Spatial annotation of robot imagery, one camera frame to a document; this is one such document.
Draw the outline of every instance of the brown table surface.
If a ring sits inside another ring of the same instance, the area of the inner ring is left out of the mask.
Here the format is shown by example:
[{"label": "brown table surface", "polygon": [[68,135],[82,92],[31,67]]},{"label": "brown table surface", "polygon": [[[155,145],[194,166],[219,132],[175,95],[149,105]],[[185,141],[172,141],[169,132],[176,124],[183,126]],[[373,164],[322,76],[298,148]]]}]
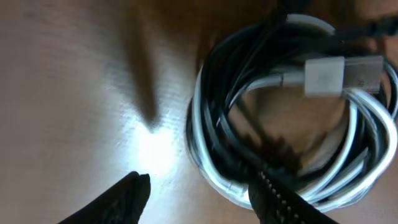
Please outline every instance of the brown table surface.
[{"label": "brown table surface", "polygon": [[[152,178],[141,223],[258,223],[191,165],[183,130],[213,40],[259,21],[271,5],[1,1],[0,222],[59,222],[136,170]],[[336,25],[397,10],[393,0],[334,0],[310,13]],[[386,46],[397,61],[396,39]],[[397,171],[395,161],[365,199],[328,215],[396,223]]]}]

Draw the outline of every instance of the cable bundle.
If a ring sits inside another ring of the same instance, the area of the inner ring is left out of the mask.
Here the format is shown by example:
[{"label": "cable bundle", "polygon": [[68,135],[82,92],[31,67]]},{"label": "cable bundle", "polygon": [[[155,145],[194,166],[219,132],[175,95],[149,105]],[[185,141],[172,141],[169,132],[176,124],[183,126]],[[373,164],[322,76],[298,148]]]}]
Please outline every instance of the cable bundle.
[{"label": "cable bundle", "polygon": [[[297,57],[314,52],[345,57],[374,55],[369,49],[354,47],[350,41],[395,35],[398,18],[386,17],[364,27],[334,30],[314,17],[287,16],[302,6],[281,5],[270,19],[230,35],[209,54],[188,110],[189,154],[209,183],[242,207],[251,208],[245,183],[266,174],[296,191],[319,211],[326,212],[360,200],[394,157],[397,147],[394,120],[398,112],[395,67],[385,59],[384,69],[391,84],[389,105],[383,86],[373,96],[355,89],[343,92],[349,111],[344,140],[323,168],[305,175],[276,166],[253,151],[251,145],[239,137],[228,113],[245,91],[303,84],[303,76],[272,72],[277,67],[291,65]],[[261,139],[263,145],[276,151],[286,147],[267,134]]]}]

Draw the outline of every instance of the cable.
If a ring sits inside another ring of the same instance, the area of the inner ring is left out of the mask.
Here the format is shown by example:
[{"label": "cable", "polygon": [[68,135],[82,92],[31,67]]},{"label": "cable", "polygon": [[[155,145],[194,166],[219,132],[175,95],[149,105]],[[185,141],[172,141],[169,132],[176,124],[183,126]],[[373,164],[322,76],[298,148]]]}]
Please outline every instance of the cable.
[{"label": "cable", "polygon": [[[326,212],[360,200],[394,157],[398,77],[393,64],[384,62],[391,86],[389,105],[383,86],[374,96],[360,90],[345,90],[342,96],[349,103],[345,136],[324,167],[305,175],[256,153],[239,137],[228,113],[237,103],[247,114],[239,102],[246,91],[265,86],[302,85],[303,73],[297,69],[274,73],[276,68],[297,68],[295,58],[301,55],[312,52],[345,57],[374,55],[369,49],[351,45],[350,41],[395,35],[398,19],[385,17],[364,27],[335,31],[314,17],[286,16],[292,8],[303,8],[303,4],[290,4],[289,0],[283,0],[269,20],[237,31],[210,52],[199,72],[188,108],[186,139],[189,154],[201,173],[232,202],[251,208],[246,183],[265,173],[296,191],[319,211]],[[258,125],[253,125],[258,133],[262,132]],[[260,133],[260,137],[266,147],[281,149],[282,144],[266,133]]]}]

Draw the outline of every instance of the glossy surface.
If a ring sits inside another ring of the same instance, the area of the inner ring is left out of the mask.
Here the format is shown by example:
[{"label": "glossy surface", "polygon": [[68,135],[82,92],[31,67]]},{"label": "glossy surface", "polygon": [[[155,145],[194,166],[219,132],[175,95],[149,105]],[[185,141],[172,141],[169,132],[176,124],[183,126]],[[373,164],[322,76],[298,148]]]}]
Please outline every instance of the glossy surface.
[{"label": "glossy surface", "polygon": [[[398,10],[395,1],[357,2],[361,17]],[[191,165],[183,129],[212,42],[258,21],[270,10],[263,5],[1,1],[0,222],[59,222],[136,170],[152,178],[141,223],[258,223]],[[319,2],[310,11],[338,24],[355,19],[346,5]],[[387,46],[397,61],[398,43]],[[395,161],[363,201],[330,216],[395,223],[397,170]]]}]

